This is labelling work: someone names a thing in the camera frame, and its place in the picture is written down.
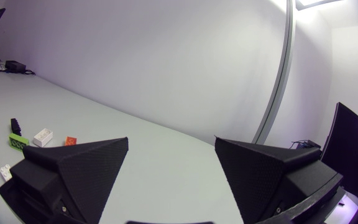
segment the light fixture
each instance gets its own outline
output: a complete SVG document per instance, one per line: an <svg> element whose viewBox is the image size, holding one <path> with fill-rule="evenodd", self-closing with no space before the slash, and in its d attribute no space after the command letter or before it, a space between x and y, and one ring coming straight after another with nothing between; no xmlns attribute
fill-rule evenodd
<svg viewBox="0 0 358 224"><path fill-rule="evenodd" d="M296 0L295 2L296 2L296 9L302 10L302 9L307 9L309 7L318 6L321 4L326 4L334 1L340 1L340 0Z"/></svg>

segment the desk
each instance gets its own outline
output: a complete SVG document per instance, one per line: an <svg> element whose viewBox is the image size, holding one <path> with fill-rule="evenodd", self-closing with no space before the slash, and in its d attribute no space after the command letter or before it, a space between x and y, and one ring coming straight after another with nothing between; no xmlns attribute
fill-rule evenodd
<svg viewBox="0 0 358 224"><path fill-rule="evenodd" d="M8 145L11 118L18 120L23 137L31 142L43 128L52 130L46 147L62 146L66 136L77 138L77 143L129 138L129 151L100 223L242 223L214 147L203 141L42 78L0 73L0 167L24 158ZM0 175L0 186L3 183ZM19 223L1 196L0 223Z"/></svg>

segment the white ceiling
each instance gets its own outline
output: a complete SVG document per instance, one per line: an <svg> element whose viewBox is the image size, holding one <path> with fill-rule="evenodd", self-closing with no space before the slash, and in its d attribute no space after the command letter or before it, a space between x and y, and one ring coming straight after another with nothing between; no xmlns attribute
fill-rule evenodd
<svg viewBox="0 0 358 224"><path fill-rule="evenodd" d="M333 29L358 26L358 0L331 2L316 9Z"/></svg>

